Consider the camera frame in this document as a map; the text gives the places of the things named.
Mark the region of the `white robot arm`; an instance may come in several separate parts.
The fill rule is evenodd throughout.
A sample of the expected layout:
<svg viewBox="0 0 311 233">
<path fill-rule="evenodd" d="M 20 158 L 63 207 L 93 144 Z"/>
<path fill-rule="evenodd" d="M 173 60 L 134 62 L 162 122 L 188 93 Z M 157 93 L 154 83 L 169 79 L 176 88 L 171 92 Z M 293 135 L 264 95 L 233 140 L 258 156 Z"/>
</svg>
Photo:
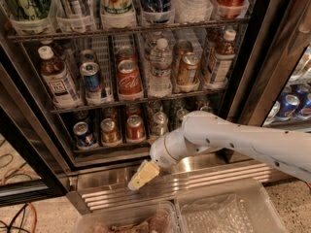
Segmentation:
<svg viewBox="0 0 311 233">
<path fill-rule="evenodd" d="M 204 111 L 186 115 L 182 126 L 157 138 L 128 188 L 137 190 L 183 158 L 229 149 L 311 183 L 311 134 L 229 122 Z"/>
</svg>

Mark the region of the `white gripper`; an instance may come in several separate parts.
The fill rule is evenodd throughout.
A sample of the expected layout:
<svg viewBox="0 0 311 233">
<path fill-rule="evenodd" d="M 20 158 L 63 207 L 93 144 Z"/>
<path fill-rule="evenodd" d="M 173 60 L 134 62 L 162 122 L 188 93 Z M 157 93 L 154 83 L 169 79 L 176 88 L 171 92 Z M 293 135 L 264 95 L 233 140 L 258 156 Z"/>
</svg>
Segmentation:
<svg viewBox="0 0 311 233">
<path fill-rule="evenodd" d="M 159 174 L 160 168 L 176 165 L 183 158 L 194 156 L 208 150 L 208 140 L 201 138 L 201 142 L 190 137 L 182 128 L 178 128 L 156 139 L 150 149 L 152 161 L 144 160 L 133 175 L 128 188 L 138 190 Z"/>
</svg>

